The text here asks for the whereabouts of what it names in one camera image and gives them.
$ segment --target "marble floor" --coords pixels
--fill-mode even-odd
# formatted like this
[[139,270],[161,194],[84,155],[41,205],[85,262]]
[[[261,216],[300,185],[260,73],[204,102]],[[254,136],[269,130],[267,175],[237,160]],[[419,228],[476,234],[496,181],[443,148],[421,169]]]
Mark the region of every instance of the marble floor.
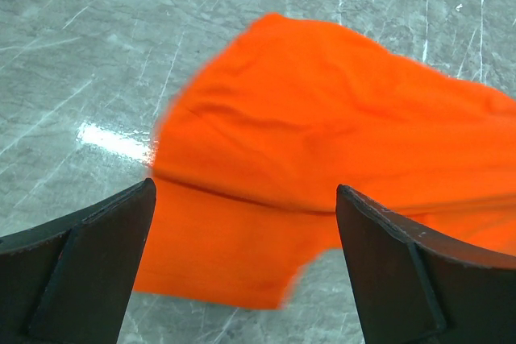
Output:
[[[341,23],[516,95],[516,0],[0,0],[0,234],[141,180],[168,100],[266,11]],[[277,312],[134,294],[119,342],[364,340],[332,251]]]

